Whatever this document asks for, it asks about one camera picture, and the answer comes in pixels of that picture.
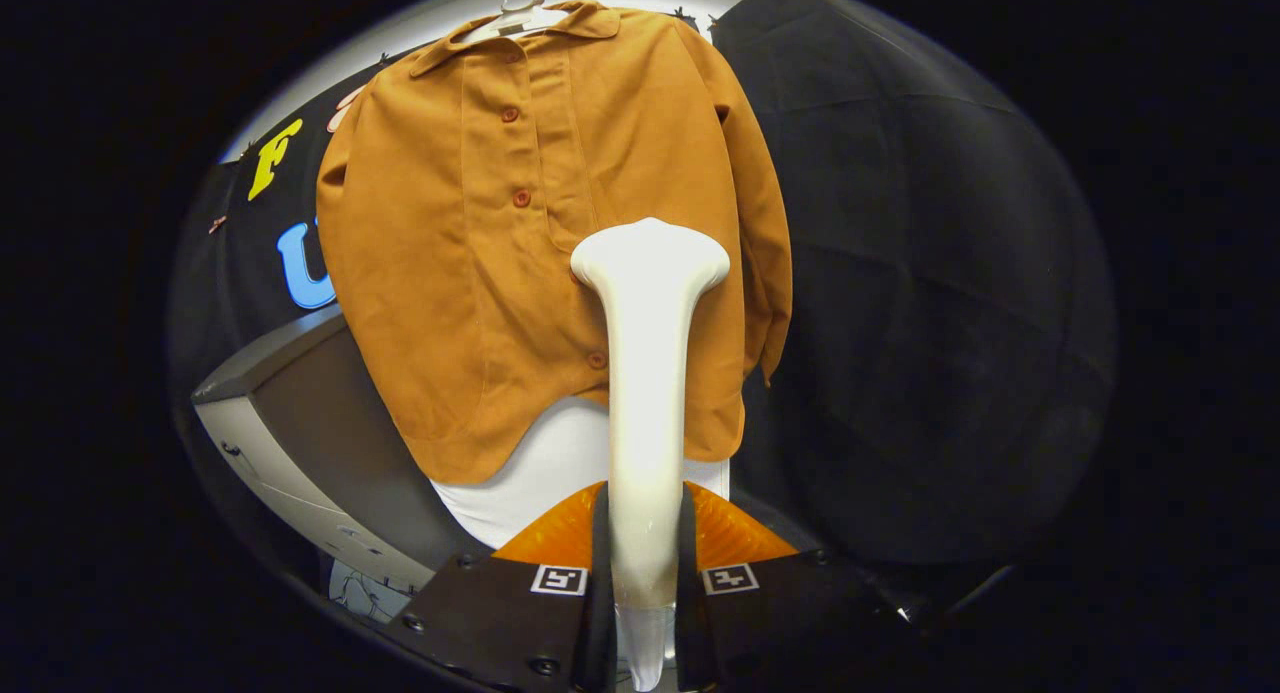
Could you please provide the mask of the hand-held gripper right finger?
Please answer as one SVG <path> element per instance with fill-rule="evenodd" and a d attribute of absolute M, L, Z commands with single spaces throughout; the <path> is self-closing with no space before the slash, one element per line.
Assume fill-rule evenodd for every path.
<path fill-rule="evenodd" d="M 686 484 L 675 657 L 685 692 L 855 692 L 906 644 L 906 619 L 852 564 L 797 551 Z"/>

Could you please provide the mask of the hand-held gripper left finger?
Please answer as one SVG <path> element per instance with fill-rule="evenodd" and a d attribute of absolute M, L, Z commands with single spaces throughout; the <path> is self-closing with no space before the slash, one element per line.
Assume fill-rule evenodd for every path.
<path fill-rule="evenodd" d="M 387 625 L 447 692 L 609 692 L 608 487 L 588 485 L 492 555 L 461 553 Z"/>

